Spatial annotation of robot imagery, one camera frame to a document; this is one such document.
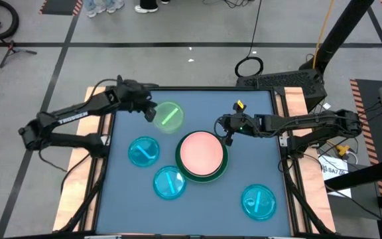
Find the yellow cable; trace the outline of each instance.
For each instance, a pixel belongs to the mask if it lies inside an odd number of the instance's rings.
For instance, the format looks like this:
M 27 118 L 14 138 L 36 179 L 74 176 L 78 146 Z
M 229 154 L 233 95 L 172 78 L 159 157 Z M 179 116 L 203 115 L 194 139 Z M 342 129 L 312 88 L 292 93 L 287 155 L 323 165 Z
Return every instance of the yellow cable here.
M 324 35 L 325 26 L 326 26 L 326 23 L 328 21 L 328 18 L 330 17 L 333 5 L 334 5 L 334 0 L 331 0 L 330 8 L 328 9 L 328 13 L 325 16 L 324 25 L 322 26 L 322 30 L 321 30 L 321 34 L 319 35 L 318 43 L 316 43 L 316 49 L 315 49 L 315 54 L 313 56 L 313 64 L 312 64 L 313 69 L 315 69 L 316 56 L 318 55 L 319 44 L 321 43 L 322 35 Z

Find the person's feet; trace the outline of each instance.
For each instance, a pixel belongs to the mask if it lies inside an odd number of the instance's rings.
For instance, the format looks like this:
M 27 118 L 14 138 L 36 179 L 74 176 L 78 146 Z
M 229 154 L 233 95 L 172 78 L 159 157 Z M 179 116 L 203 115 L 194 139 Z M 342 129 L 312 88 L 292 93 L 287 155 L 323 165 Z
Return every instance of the person's feet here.
M 101 7 L 101 6 L 95 6 L 94 9 L 92 9 L 91 11 L 88 11 L 86 13 L 86 15 L 89 17 L 89 18 L 93 18 L 94 16 L 96 16 L 98 13 L 102 13 L 106 10 L 105 7 Z
M 154 13 L 155 11 L 157 11 L 159 8 L 156 8 L 156 9 L 144 9 L 142 8 L 140 5 L 137 5 L 135 6 L 135 11 L 137 13 Z
M 108 13 L 114 13 L 116 10 L 122 8 L 125 5 L 125 2 L 123 0 L 116 0 L 113 6 L 107 8 Z

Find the concrete floor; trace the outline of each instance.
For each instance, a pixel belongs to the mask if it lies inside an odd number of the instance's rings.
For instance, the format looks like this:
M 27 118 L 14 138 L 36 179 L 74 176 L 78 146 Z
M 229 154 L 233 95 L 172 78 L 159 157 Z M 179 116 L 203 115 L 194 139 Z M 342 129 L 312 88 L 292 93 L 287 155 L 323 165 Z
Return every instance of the concrete floor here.
M 41 109 L 50 81 L 56 83 L 48 111 L 77 104 L 84 99 L 88 86 L 103 78 L 121 74 L 141 82 L 166 86 L 234 86 L 235 64 L 248 53 L 247 47 L 64 47 L 73 17 L 39 15 L 43 1 L 7 0 L 19 12 L 20 27 L 13 37 L 17 42 L 34 42 L 36 56 L 16 54 L 0 69 L 0 219 L 21 167 L 25 150 L 17 130 L 33 119 Z M 328 22 L 327 33 L 346 6 L 337 0 Z M 138 15 L 137 3 L 126 1 L 124 9 L 94 19 L 84 11 L 77 25 L 72 25 L 71 42 L 249 42 L 253 33 L 258 1 L 246 7 L 229 9 L 223 3 L 203 5 L 201 1 L 172 0 L 159 6 L 159 12 Z M 328 10 L 329 1 L 264 0 L 255 42 L 315 43 Z M 382 6 L 372 6 L 382 28 Z M 54 44 L 39 45 L 40 42 Z M 368 14 L 347 39 L 348 43 L 381 43 Z M 254 48 L 265 62 L 265 74 L 296 70 L 313 48 L 295 44 Z M 0 60 L 5 48 L 0 48 Z M 243 66 L 242 74 L 254 71 L 252 63 Z M 332 109 L 355 110 L 349 87 L 350 78 L 382 80 L 382 47 L 342 48 L 325 72 L 326 101 Z M 65 132 L 76 132 L 69 124 Z M 43 155 L 66 168 L 69 149 L 46 149 Z M 367 165 L 367 151 L 359 137 L 359 162 Z M 0 236 L 44 234 L 52 230 L 60 199 L 60 171 L 39 161 L 34 153 L 18 197 L 11 197 L 12 214 L 8 225 L 0 226 Z M 358 236 L 377 235 L 376 222 L 334 215 L 338 232 L 349 234 L 352 226 L 362 228 Z

